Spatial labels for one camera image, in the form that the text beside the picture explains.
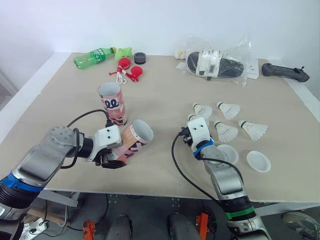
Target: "cylindrical container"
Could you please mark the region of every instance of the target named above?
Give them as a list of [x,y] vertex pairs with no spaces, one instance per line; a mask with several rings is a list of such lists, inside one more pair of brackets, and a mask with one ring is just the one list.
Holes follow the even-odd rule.
[[115,82],[106,82],[99,86],[98,93],[112,122],[119,126],[125,125],[127,116],[120,85]]
[[154,138],[151,127],[141,119],[133,120],[121,134],[122,145],[112,148],[108,155],[109,160],[118,160],[127,163],[128,159],[137,154]]
[[73,62],[78,69],[85,69],[91,65],[102,63],[115,52],[115,47],[98,48],[84,55],[75,57]]

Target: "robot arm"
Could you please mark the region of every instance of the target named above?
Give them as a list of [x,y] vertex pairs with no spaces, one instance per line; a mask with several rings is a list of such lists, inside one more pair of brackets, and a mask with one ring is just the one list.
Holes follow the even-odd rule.
[[203,117],[189,121],[187,126],[187,130],[183,130],[184,141],[191,146],[194,157],[203,160],[230,231],[238,239],[270,240],[268,231],[248,198],[240,172],[230,165],[214,161],[224,161],[225,157],[214,146]]
[[105,152],[121,144],[120,130],[116,125],[100,129],[89,138],[78,129],[52,127],[41,144],[31,148],[16,168],[0,181],[0,239],[19,239],[23,230],[22,218],[34,199],[63,168],[66,157],[77,155],[88,162],[96,162],[96,165],[115,168],[101,158]]

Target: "white wall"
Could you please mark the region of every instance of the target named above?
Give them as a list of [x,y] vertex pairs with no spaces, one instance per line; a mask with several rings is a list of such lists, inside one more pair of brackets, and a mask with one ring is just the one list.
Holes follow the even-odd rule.
[[320,98],[319,22],[319,0],[0,0],[0,69],[20,88],[53,52],[171,55],[188,34],[226,47],[250,33],[254,57],[305,66]]

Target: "black tape roll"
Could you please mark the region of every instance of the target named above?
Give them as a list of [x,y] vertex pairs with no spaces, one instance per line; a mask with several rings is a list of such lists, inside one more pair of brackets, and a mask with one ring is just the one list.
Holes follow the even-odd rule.
[[134,54],[134,63],[135,64],[145,64],[146,63],[146,54],[143,52],[136,52]]

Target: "paper tube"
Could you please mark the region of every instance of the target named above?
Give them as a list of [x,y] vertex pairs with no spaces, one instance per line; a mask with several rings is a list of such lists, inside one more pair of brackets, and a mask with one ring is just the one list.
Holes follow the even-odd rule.
[[106,82],[99,86],[98,93],[112,122],[119,126],[125,125],[127,116],[120,85],[115,82]]
[[130,157],[137,154],[140,149],[152,141],[154,133],[145,121],[135,119],[123,131],[121,138],[122,145],[112,148],[112,153],[108,155],[108,159],[127,163]]

